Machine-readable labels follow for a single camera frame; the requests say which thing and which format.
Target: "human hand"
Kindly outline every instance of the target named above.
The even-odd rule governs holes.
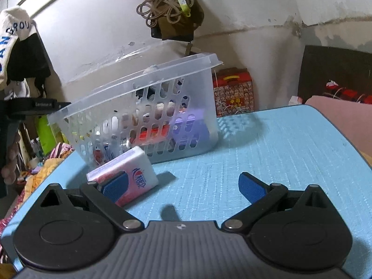
[[[12,184],[16,180],[18,142],[20,139],[21,138],[17,132],[13,144],[8,147],[6,152],[7,164],[1,169],[1,176],[6,184]]]

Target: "red item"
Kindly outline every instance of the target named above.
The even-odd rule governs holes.
[[[246,69],[219,71],[213,87],[217,117],[254,111],[252,77]]]
[[[162,127],[162,129],[161,129],[161,133],[159,135],[159,138],[165,138],[165,137],[167,137],[168,131],[169,131],[169,125],[164,125]],[[158,132],[159,132],[159,128],[151,129],[150,135],[149,135],[149,137],[147,137],[147,130],[145,130],[145,131],[143,131],[143,132],[140,133],[138,139],[141,142],[141,144],[143,144],[142,142],[145,142],[146,140],[151,141],[153,143],[155,140],[157,140]],[[131,143],[134,143],[135,140],[134,139],[130,139],[130,142]]]
[[[327,96],[340,99],[343,101],[353,101],[357,103],[372,104],[372,95],[361,94],[355,90],[347,89],[339,86],[334,81],[329,81],[325,88],[327,89]]]

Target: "patterned box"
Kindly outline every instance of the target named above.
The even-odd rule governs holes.
[[[246,69],[219,71],[213,87],[217,117],[254,111],[252,77]]]

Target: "tangled rope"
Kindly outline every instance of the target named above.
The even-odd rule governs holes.
[[[186,0],[186,3],[191,8],[194,0]],[[168,7],[160,11],[158,8],[163,5],[168,5]],[[149,8],[147,11],[143,11],[145,6]],[[165,16],[170,24],[176,24],[181,20],[182,15],[181,6],[177,0],[145,0],[137,6],[136,11],[146,19],[146,25],[150,28],[155,27],[162,16]]]

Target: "black round disc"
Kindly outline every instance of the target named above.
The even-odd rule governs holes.
[[[249,234],[265,259],[286,269],[323,271],[342,264],[352,246],[340,217],[326,209],[296,209],[269,214]]]
[[[68,271],[104,257],[115,242],[112,224],[100,215],[50,206],[20,225],[14,248],[21,261],[42,270]]]
[[[56,220],[44,225],[40,236],[47,243],[61,246],[78,240],[83,232],[83,227],[75,221]]]

